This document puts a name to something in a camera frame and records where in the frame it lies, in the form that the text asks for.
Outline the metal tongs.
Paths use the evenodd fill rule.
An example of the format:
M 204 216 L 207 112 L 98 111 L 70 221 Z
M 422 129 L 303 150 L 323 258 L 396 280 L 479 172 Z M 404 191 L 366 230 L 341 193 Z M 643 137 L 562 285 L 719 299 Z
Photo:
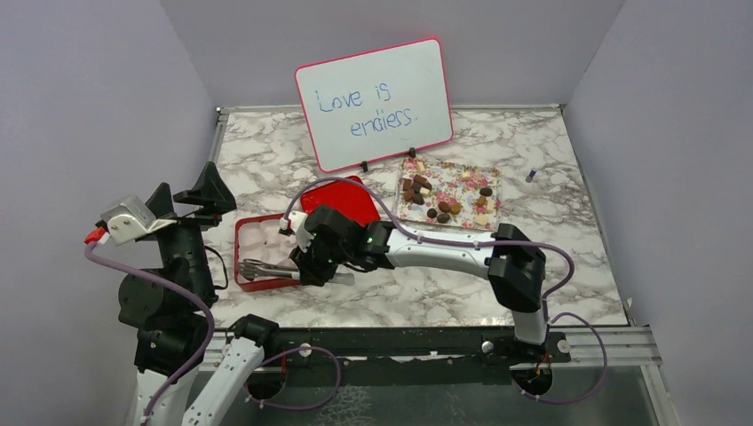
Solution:
M 296 266 L 270 264 L 258 259 L 245 258 L 236 265 L 236 271 L 245 279 L 283 278 L 297 280 L 306 286 L 322 287 L 328 283 L 354 286 L 355 277 L 351 272 L 340 272 L 338 265 L 325 266 L 321 270 L 311 268 L 299 270 Z

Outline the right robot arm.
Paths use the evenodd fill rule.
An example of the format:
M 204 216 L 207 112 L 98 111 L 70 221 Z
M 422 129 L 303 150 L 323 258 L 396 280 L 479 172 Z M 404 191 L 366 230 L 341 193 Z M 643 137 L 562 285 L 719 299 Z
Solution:
M 394 221 L 360 225 L 320 206 L 284 214 L 280 232 L 296 241 L 290 258 L 304 285 L 323 286 L 341 266 L 359 273 L 424 267 L 484 279 L 512 314 L 514 353 L 533 361 L 547 351 L 543 281 L 550 246 L 532 242 L 514 225 L 491 233 L 440 233 Z

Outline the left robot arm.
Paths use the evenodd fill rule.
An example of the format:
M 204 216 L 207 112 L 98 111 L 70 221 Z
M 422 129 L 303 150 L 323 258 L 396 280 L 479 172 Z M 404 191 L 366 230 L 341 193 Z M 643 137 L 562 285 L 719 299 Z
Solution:
M 253 369 L 278 356 L 278 324 L 246 315 L 217 370 L 189 398 L 214 335 L 210 308 L 218 300 L 202 234 L 235 208 L 217 166 L 207 162 L 192 188 L 172 193 L 162 183 L 147 201 L 128 196 L 103 216 L 115 243 L 156 241 L 162 262 L 130 268 L 118 290 L 118 319 L 137 330 L 137 425 L 218 425 Z

